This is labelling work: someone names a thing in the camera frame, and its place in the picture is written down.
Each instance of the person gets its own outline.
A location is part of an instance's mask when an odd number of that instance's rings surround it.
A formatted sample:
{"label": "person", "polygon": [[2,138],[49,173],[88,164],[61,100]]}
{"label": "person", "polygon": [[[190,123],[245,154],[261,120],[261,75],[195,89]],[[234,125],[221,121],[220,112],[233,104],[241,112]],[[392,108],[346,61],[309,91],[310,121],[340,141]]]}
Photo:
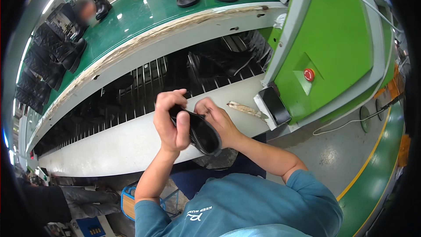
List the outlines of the person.
{"label": "person", "polygon": [[32,212],[40,223],[67,223],[72,219],[93,218],[121,211],[116,192],[91,191],[80,187],[37,186],[16,178]]}
{"label": "person", "polygon": [[[216,129],[222,147],[237,150],[239,156],[228,171],[180,170],[184,163],[173,166],[190,143],[189,114],[178,113],[175,127],[168,110],[175,104],[185,107],[185,93],[181,89],[157,96],[154,125],[161,148],[136,187],[136,237],[338,234],[343,214],[332,192],[296,155],[240,133],[210,98],[198,101],[194,111]],[[285,186],[266,180],[266,172],[280,176]],[[173,221],[159,205],[170,174],[190,199]]]}
{"label": "person", "polygon": [[74,6],[76,20],[87,26],[95,20],[96,5],[94,0],[77,0]]}

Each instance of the blue t-shirt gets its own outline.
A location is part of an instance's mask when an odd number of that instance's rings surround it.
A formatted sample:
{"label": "blue t-shirt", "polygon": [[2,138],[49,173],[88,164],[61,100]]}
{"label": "blue t-shirt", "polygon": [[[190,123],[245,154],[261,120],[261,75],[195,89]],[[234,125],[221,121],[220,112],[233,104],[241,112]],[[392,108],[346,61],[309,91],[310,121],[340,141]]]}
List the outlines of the blue t-shirt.
{"label": "blue t-shirt", "polygon": [[309,171],[286,186],[248,174],[209,178],[173,221],[155,202],[135,204],[136,237],[221,236],[264,224],[283,224],[314,237],[336,236],[343,214],[330,190]]}

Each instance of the man's right hand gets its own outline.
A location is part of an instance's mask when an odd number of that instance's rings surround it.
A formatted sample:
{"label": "man's right hand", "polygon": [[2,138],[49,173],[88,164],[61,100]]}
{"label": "man's right hand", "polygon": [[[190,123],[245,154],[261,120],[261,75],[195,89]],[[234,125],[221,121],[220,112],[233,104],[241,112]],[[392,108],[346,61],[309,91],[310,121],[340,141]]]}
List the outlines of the man's right hand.
{"label": "man's right hand", "polygon": [[209,97],[198,101],[194,112],[205,115],[205,120],[216,129],[222,140],[222,148],[235,149],[238,142],[245,136],[238,131],[227,112],[218,107]]}

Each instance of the metal rack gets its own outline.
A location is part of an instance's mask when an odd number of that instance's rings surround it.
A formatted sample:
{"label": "metal rack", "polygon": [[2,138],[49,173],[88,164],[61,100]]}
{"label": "metal rack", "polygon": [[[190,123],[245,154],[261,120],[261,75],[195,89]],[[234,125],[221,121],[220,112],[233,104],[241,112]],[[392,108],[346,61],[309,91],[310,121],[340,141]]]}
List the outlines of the metal rack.
{"label": "metal rack", "polygon": [[[199,59],[199,57],[189,53],[187,68],[191,84],[190,91],[185,95],[186,98],[195,97],[264,72],[260,64],[250,62],[234,77],[202,79],[199,78],[193,70],[194,59]],[[123,107],[118,114],[113,115],[105,110],[105,112],[103,112],[105,116],[105,122],[103,124],[70,123],[74,126],[67,132],[66,137],[63,137],[62,142],[47,151],[43,150],[44,153],[41,154],[40,157],[51,154],[66,145],[77,142],[108,128],[153,112],[155,110],[156,96],[163,88],[164,78],[167,72],[167,62],[168,61],[164,56],[131,71],[130,75],[133,76],[134,82],[127,89],[119,91],[118,101]]]}

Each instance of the yellow floor line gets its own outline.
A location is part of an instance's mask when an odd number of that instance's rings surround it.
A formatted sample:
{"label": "yellow floor line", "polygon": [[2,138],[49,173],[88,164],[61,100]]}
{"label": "yellow floor line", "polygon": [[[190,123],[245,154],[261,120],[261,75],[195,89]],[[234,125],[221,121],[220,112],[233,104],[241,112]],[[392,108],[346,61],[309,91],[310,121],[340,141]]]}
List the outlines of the yellow floor line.
{"label": "yellow floor line", "polygon": [[376,142],[376,144],[374,145],[373,150],[371,150],[371,153],[370,153],[370,155],[368,156],[368,158],[367,158],[366,162],[365,162],[365,163],[364,163],[364,165],[361,167],[360,171],[358,171],[358,173],[357,173],[357,175],[354,177],[354,179],[353,179],[353,180],[349,183],[349,185],[348,185],[348,186],[346,186],[346,188],[344,189],[344,191],[343,191],[342,193],[340,193],[338,197],[336,197],[336,200],[337,200],[337,201],[339,201],[339,200],[340,200],[340,199],[341,199],[341,198],[345,195],[345,193],[346,193],[346,192],[348,192],[348,190],[352,187],[352,185],[354,185],[355,181],[357,181],[357,179],[359,178],[359,176],[361,175],[361,173],[364,171],[364,169],[366,168],[366,166],[367,166],[367,165],[368,165],[368,163],[370,162],[370,159],[371,159],[371,157],[373,156],[374,152],[376,151],[377,145],[378,145],[378,143],[380,142],[380,139],[381,139],[381,138],[382,138],[382,136],[383,136],[384,129],[385,129],[385,127],[386,127],[387,121],[389,120],[390,109],[391,109],[391,108],[389,107],[389,110],[387,111],[386,120],[384,121],[384,124],[383,124],[382,131],[380,132],[380,135],[378,136],[377,142]]}
{"label": "yellow floor line", "polygon": [[354,237],[360,230],[361,230],[361,228],[366,224],[366,222],[368,221],[368,219],[371,217],[371,215],[373,214],[373,212],[376,210],[376,208],[377,208],[377,205],[380,203],[380,201],[382,200],[382,198],[383,198],[383,195],[384,195],[384,192],[386,192],[386,189],[387,189],[387,186],[389,185],[389,183],[390,183],[390,180],[392,179],[392,176],[393,176],[393,174],[394,174],[394,172],[392,172],[392,174],[390,175],[390,177],[389,177],[389,181],[387,182],[387,184],[386,184],[386,187],[384,188],[384,190],[383,190],[383,193],[382,193],[382,195],[380,196],[380,198],[378,199],[378,202],[377,202],[377,204],[376,204],[376,206],[374,207],[374,209],[371,211],[371,213],[370,213],[370,215],[367,217],[367,219],[366,219],[366,221],[361,225],[361,227],[358,229],[358,231],[352,236],[352,237]]}

